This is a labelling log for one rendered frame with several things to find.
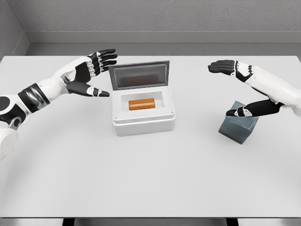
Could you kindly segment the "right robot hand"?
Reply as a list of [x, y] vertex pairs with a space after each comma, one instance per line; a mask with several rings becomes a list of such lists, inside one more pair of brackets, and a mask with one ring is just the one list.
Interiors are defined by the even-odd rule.
[[[254, 78], [253, 66], [234, 60], [218, 60], [208, 66], [211, 73], [223, 73], [234, 76], [241, 82], [246, 83], [250, 78]], [[226, 112], [230, 117], [259, 117], [278, 113], [283, 103], [274, 103], [270, 99], [247, 104], [237, 109]]]

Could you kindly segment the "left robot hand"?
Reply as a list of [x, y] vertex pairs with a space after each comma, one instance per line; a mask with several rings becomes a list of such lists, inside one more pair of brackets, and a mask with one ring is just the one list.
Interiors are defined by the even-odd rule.
[[108, 92], [94, 88], [88, 82], [117, 63], [115, 52], [115, 49], [99, 50], [65, 66], [60, 74], [67, 92], [86, 97], [109, 97]]

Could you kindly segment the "dark grey cube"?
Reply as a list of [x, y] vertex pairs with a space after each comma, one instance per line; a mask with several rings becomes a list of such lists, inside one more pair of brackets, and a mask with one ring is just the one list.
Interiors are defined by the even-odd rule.
[[259, 117], [226, 116], [218, 132], [243, 144], [251, 135]]

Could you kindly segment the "white box lid with window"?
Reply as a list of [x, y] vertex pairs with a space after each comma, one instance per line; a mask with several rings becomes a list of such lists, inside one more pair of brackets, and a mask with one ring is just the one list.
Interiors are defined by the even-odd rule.
[[140, 89], [168, 85], [169, 61], [109, 66], [113, 90]]

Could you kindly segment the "orange block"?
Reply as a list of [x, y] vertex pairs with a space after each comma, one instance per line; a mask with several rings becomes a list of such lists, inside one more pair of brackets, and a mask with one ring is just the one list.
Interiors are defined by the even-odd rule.
[[154, 98], [129, 100], [128, 106], [130, 111], [152, 109], [156, 107]]

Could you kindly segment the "white box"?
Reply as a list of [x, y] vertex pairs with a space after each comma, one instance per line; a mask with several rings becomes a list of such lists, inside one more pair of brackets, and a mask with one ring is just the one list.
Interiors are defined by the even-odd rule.
[[[175, 109], [168, 86], [116, 90], [112, 93], [112, 124], [117, 136], [172, 131]], [[129, 110], [130, 100], [153, 98], [155, 108]]]

